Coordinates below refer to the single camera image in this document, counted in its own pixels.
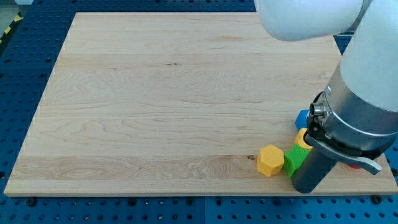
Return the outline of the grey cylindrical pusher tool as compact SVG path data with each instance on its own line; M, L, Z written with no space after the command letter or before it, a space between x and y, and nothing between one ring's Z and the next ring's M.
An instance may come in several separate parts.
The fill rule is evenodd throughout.
M381 165L374 160L337 151L325 141L317 140L309 134L305 135L304 140L313 149L292 177L292 185L300 193L312 192L337 162L358 166L372 175L382 171Z

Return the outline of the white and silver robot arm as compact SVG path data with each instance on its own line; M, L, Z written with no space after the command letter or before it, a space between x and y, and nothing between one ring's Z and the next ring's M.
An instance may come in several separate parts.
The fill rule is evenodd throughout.
M292 177L311 192L337 162L372 174L397 137L397 1L257 0L267 33L298 41L352 32L325 89L310 104L307 158Z

